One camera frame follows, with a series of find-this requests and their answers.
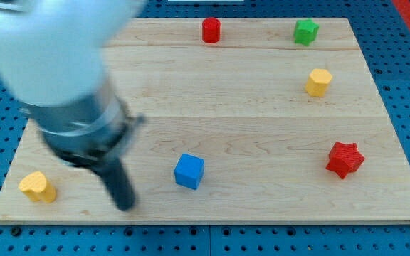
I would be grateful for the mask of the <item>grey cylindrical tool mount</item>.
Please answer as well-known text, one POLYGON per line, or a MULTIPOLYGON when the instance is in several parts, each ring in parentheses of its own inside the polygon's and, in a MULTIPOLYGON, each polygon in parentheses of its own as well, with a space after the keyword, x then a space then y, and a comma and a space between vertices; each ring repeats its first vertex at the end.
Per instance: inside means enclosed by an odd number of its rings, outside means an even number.
POLYGON ((71 166, 97 166, 121 158, 145 122, 131 115, 109 80, 59 106, 22 103, 49 149, 71 166))

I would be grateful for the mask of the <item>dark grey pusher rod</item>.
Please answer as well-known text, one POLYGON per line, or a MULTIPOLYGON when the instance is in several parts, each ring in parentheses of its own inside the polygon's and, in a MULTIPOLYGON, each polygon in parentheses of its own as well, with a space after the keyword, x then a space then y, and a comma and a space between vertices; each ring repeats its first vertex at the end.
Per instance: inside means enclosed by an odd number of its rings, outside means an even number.
POLYGON ((118 210, 127 211, 135 204, 135 192, 119 159, 100 162, 91 167, 100 177, 118 210))

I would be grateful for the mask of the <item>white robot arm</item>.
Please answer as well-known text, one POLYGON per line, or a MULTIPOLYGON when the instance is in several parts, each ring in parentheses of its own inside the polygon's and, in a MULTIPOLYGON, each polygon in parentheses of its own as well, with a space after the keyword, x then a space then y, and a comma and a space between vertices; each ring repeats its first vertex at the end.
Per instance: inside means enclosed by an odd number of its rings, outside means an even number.
POLYGON ((99 176, 116 207, 135 204, 121 157, 144 119, 130 115, 102 49, 144 1, 0 1, 0 78, 68 165, 99 176))

